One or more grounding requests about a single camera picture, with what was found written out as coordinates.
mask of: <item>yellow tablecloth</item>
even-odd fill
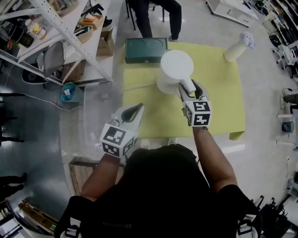
[[[245,115],[237,63],[227,62],[223,57],[225,50],[218,47],[169,43],[169,49],[182,50],[192,58],[191,78],[208,90],[213,108],[209,131],[230,133],[230,139],[238,139],[245,130]],[[123,87],[155,82],[158,67],[158,64],[124,64]],[[179,97],[162,93],[156,84],[124,91],[122,101],[123,105],[140,102],[145,105],[139,138],[192,136]]]

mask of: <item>forearm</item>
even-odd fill
[[[115,184],[119,165],[119,158],[105,154],[84,183],[81,196],[92,201],[97,200]]]
[[[200,163],[209,185],[215,192],[228,184],[237,185],[231,164],[209,131],[194,127],[193,133]]]

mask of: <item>kettle handle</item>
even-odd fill
[[[181,80],[181,83],[189,94],[192,94],[196,90],[196,87],[190,78]]]

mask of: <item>dark green case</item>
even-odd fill
[[[160,63],[167,49],[167,38],[126,39],[125,62],[127,64]]]

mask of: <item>white kettle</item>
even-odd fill
[[[157,86],[160,91],[167,94],[178,94],[178,85],[182,83],[189,93],[196,88],[191,81],[194,63],[191,57],[180,50],[168,50],[160,62],[160,75],[157,77]]]

